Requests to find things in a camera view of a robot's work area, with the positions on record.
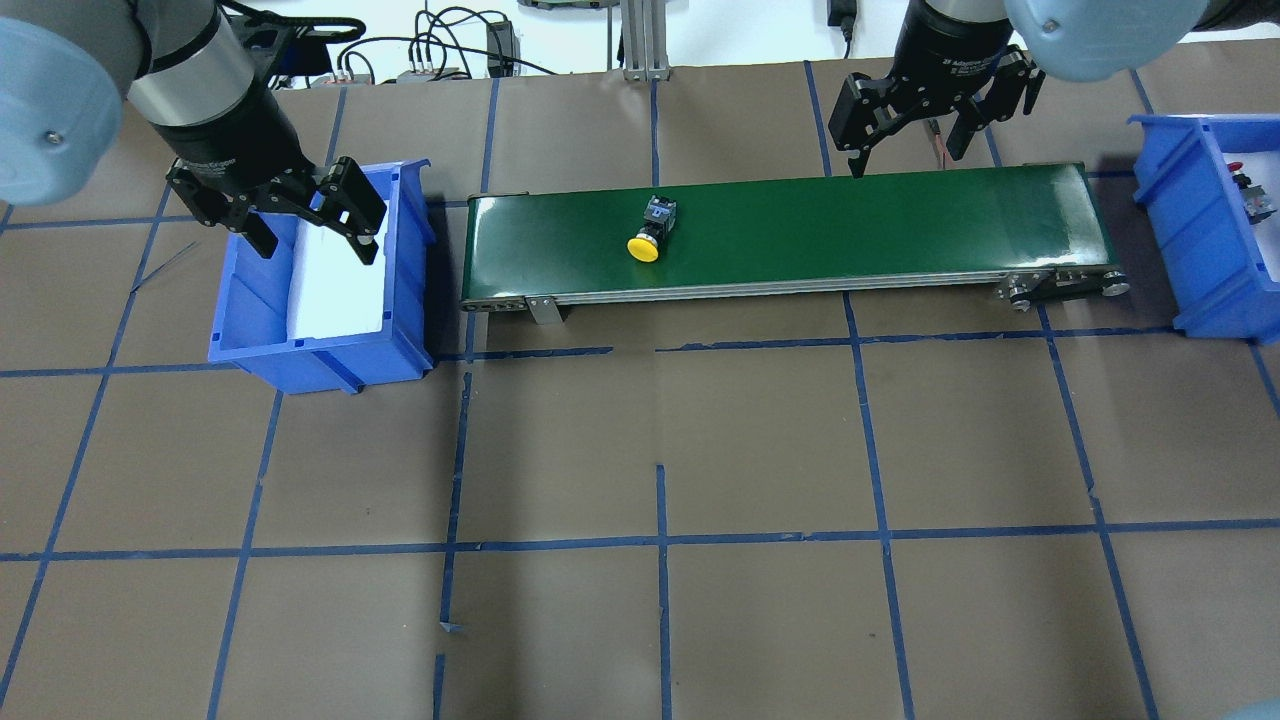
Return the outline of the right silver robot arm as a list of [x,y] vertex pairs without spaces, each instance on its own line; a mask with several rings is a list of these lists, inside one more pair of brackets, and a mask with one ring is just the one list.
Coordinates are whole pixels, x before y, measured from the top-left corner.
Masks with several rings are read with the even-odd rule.
[[882,140],[952,117],[943,152],[959,161],[988,126],[1030,114],[1050,77],[1105,81],[1187,35],[1262,23],[1275,1],[911,1],[888,73],[847,76],[827,129],[859,177]]

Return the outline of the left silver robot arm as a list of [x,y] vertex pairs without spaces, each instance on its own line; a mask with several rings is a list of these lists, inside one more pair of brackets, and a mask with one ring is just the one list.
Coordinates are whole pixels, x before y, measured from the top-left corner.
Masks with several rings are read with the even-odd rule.
[[369,265],[387,204],[349,158],[303,152],[219,1],[5,1],[1,196],[44,206],[74,196],[132,105],[174,152],[166,183],[204,225],[260,258],[268,214],[342,236]]

